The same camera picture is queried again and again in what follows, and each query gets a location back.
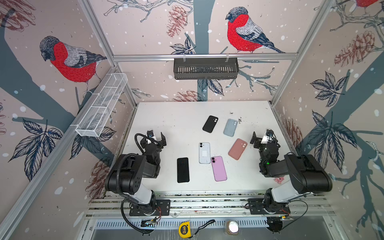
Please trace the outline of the salmon pink phone case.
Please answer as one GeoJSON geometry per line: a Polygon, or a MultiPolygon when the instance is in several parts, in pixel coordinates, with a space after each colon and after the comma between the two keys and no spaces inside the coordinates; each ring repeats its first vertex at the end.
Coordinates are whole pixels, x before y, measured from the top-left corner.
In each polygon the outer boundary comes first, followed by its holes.
{"type": "Polygon", "coordinates": [[[235,143],[228,152],[228,155],[234,160],[239,160],[245,151],[248,143],[241,139],[236,139],[235,143]]]}

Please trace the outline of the pink purple phone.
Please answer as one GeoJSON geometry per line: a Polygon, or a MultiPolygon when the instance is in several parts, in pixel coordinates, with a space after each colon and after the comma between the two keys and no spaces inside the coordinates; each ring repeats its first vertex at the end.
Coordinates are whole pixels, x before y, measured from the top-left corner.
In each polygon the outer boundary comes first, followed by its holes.
{"type": "Polygon", "coordinates": [[[221,156],[215,156],[211,158],[211,164],[213,168],[214,179],[216,182],[223,182],[228,179],[225,164],[221,156]]]}

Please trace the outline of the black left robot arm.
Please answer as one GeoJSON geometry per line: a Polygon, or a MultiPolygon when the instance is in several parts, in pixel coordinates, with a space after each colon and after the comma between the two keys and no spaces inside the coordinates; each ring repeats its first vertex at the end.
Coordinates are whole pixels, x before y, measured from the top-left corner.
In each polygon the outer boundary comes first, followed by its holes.
{"type": "Polygon", "coordinates": [[[166,137],[161,134],[158,141],[153,131],[147,135],[135,134],[135,143],[139,154],[121,154],[112,166],[105,180],[106,191],[120,195],[134,210],[151,215],[157,209],[155,193],[142,184],[143,178],[155,179],[161,169],[160,152],[167,145],[166,137]]]}

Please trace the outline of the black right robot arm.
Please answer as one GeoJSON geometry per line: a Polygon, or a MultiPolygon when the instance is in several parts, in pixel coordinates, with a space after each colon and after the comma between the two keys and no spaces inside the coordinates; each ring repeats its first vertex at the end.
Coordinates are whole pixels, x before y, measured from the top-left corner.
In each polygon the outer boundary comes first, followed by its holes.
{"type": "Polygon", "coordinates": [[[259,168],[264,177],[290,177],[288,182],[265,192],[262,206],[267,213],[275,214],[299,197],[332,190],[331,178],[314,156],[288,153],[278,160],[280,144],[273,130],[267,129],[262,138],[253,133],[250,144],[259,150],[259,168]]]}

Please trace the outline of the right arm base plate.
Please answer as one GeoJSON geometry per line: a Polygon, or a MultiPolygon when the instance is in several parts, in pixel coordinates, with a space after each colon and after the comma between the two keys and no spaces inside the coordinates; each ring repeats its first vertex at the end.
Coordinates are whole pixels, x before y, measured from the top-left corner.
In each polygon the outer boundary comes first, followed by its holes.
{"type": "Polygon", "coordinates": [[[271,201],[267,203],[264,199],[248,199],[248,209],[251,215],[290,215],[291,211],[288,203],[277,203],[271,201]]]}

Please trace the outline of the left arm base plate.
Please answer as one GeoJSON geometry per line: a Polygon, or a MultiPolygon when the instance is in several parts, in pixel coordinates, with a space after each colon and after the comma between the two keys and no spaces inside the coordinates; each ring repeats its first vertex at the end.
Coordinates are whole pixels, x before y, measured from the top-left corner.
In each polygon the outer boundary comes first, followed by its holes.
{"type": "Polygon", "coordinates": [[[168,216],[170,214],[171,201],[170,200],[156,200],[147,205],[133,205],[131,206],[130,217],[151,217],[151,216],[168,216]]]}

